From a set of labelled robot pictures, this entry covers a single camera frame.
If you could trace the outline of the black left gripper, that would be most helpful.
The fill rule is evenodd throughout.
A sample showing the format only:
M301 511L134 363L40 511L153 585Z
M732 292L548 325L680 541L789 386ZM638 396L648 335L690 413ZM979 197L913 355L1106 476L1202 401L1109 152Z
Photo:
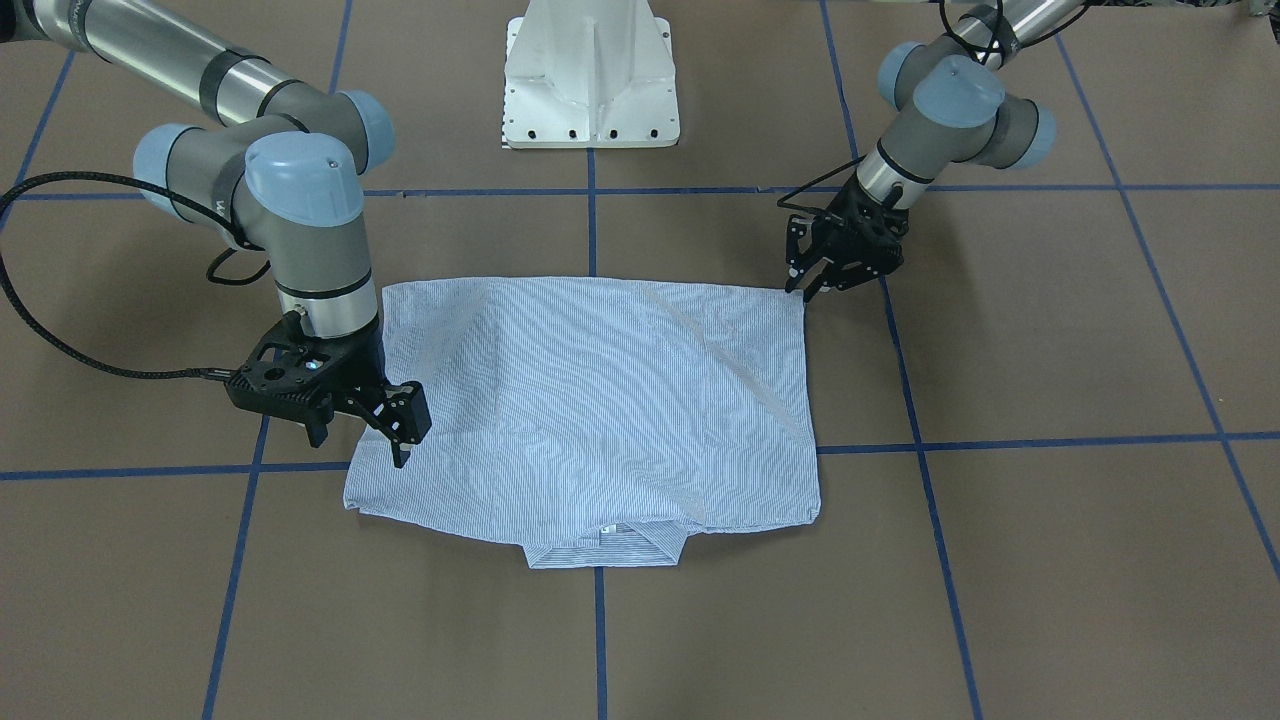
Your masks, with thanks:
M900 183L877 200L850 179L826 208L791 202L797 193L783 197L783 206L794 213L785 236L786 293L810 277L803 291L803 302L809 304L824 291L850 290L902 265L901 240L909 223L908 210L896 208L904 196Z

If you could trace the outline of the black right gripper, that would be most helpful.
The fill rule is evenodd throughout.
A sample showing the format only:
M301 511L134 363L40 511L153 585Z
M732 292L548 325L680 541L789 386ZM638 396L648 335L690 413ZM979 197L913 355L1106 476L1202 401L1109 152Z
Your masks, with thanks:
M358 416L390 442L392 462L403 469L433 427L426 393L417 380L394 383L387 375L383 331L366 325L339 338L307 338L307 360L320 363L317 387L334 410ZM332 415L308 414L303 430L311 448L329 436Z

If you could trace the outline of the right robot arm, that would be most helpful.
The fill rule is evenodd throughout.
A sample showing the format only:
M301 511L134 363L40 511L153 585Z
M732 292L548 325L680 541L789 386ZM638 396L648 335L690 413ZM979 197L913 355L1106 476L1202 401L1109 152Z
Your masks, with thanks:
M365 92L324 94L265 56L150 1L5 1L3 41L49 41L129 70L184 99L212 129L165 124L133 154L131 176L46 173L3 195L63 181L138 190L172 217L216 231L229 254L264 252L280 319L232 369L142 372L99 361L40 324L12 278L15 314L78 363L138 380L221 384L239 409L293 421L321 446L337 414L362 419L403 468L430 430L421 383L387 378L360 179L396 147L385 108Z

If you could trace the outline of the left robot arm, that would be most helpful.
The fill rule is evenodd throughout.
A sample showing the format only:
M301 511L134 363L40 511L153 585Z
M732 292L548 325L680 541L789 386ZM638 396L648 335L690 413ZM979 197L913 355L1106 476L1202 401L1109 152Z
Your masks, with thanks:
M1078 20L1085 1L988 1L942 19L929 44L906 42L881 63L877 86L893 122L823 208L797 205L786 231L786 292L809 301L896 272L909 213L952 164L995 169L1041 163L1057 137L1050 109L1011 95L998 69Z

